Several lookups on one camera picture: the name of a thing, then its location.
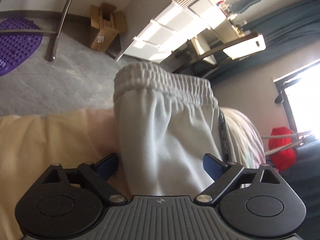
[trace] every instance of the metal screw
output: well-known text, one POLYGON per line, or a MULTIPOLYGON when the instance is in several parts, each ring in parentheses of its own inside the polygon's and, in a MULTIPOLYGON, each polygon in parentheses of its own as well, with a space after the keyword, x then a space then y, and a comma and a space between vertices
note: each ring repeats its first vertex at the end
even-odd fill
POLYGON ((199 196, 197 196, 197 201, 199 201, 201 203, 208 203, 208 202, 212 201, 212 197, 209 195, 199 195, 199 196))
POLYGON ((122 201, 125 201, 125 197, 122 195, 112 195, 109 199, 114 203, 120 203, 122 201))

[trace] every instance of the white label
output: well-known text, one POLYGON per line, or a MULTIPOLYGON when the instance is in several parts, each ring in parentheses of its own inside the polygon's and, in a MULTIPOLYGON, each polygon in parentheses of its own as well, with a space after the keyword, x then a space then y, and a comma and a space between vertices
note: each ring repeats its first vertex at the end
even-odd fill
POLYGON ((97 43, 103 43, 104 36, 98 36, 98 41, 97 43))

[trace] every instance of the metal rack leg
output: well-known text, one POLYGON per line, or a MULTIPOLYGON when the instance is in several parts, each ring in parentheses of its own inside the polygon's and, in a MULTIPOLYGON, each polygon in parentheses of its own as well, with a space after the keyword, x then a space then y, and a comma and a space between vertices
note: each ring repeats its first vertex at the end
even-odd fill
POLYGON ((57 47, 58 47, 58 42, 59 42, 59 38, 60 38, 60 33, 61 33, 61 29, 62 29, 62 25, 64 22, 64 19, 66 18, 66 14, 68 12, 69 6, 71 4, 72 0, 67 0, 64 8, 63 8, 63 12, 60 18, 60 22, 59 22, 59 27, 56 33, 56 39, 54 41, 54 45, 52 48, 52 53, 51 53, 51 57, 50 57, 50 61, 54 61, 56 59, 56 53, 57 53, 57 47))

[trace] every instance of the elastic waistband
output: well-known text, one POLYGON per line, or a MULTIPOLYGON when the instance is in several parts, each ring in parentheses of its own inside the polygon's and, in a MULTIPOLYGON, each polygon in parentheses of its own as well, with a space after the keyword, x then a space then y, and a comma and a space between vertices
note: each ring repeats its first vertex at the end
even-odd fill
POLYGON ((154 63, 139 62, 121 69, 115 78, 114 101, 134 89, 153 89, 192 104, 218 105, 210 82, 194 76, 172 74, 154 63))

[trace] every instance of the window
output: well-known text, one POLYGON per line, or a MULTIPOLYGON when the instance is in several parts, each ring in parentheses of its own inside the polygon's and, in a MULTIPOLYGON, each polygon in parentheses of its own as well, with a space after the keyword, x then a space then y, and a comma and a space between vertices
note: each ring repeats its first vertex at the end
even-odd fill
POLYGON ((279 91, 275 103, 283 103, 290 129, 312 130, 320 138, 320 62, 275 81, 279 91))

